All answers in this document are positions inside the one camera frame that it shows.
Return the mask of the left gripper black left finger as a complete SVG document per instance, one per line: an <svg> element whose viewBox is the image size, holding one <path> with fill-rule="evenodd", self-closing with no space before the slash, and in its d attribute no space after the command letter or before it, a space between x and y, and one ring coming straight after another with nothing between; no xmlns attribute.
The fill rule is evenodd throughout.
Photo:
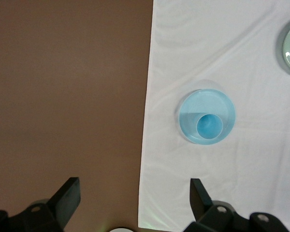
<svg viewBox="0 0 290 232"><path fill-rule="evenodd" d="M62 232L81 201L80 180L70 177L46 202L9 217L0 210L0 232Z"/></svg>

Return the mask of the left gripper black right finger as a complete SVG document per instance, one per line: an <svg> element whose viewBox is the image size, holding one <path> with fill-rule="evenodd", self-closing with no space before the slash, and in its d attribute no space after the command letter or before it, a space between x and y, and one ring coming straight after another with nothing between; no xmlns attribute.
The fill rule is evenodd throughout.
<svg viewBox="0 0 290 232"><path fill-rule="evenodd" d="M255 212L246 219L226 202L213 201L200 179L190 180L189 202L195 220L186 232L287 232L275 216Z"/></svg>

